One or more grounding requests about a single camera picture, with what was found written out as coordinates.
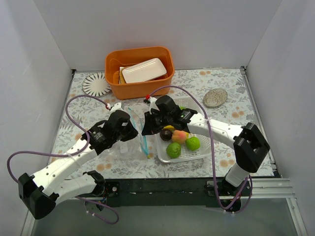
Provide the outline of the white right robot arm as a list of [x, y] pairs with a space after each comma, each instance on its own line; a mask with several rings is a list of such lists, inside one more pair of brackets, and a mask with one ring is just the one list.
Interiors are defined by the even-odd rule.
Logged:
[[227, 124], [207, 119], [204, 114], [191, 108], [181, 109], [168, 95], [160, 98], [147, 96], [144, 100], [149, 110], [144, 114], [142, 135], [154, 135], [171, 125], [187, 133], [213, 137], [235, 152], [236, 163], [222, 181], [223, 191], [234, 195], [249, 174], [256, 173], [267, 156], [270, 146], [259, 128], [253, 123], [245, 126]]

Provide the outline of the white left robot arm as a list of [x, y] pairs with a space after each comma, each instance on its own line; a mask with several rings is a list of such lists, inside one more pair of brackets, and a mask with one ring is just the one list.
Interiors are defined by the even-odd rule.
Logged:
[[97, 171], [85, 172], [81, 177], [68, 177], [86, 162], [94, 159], [117, 141], [136, 138], [137, 130], [125, 111], [111, 112], [109, 119], [98, 122], [65, 154], [44, 169], [18, 178], [19, 197], [35, 219], [47, 216], [56, 205], [82, 194], [101, 196], [105, 179]]

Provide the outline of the clear zip top bag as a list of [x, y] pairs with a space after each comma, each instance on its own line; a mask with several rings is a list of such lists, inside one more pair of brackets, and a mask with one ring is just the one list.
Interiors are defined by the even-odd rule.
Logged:
[[125, 112], [130, 115], [130, 121], [133, 127], [138, 131], [136, 138], [122, 142], [118, 141], [110, 149], [104, 151], [105, 154], [113, 156], [115, 159], [127, 160], [136, 159], [144, 160], [149, 159], [149, 150], [147, 139], [141, 135], [144, 127], [144, 122], [139, 115], [129, 106], [124, 107]]

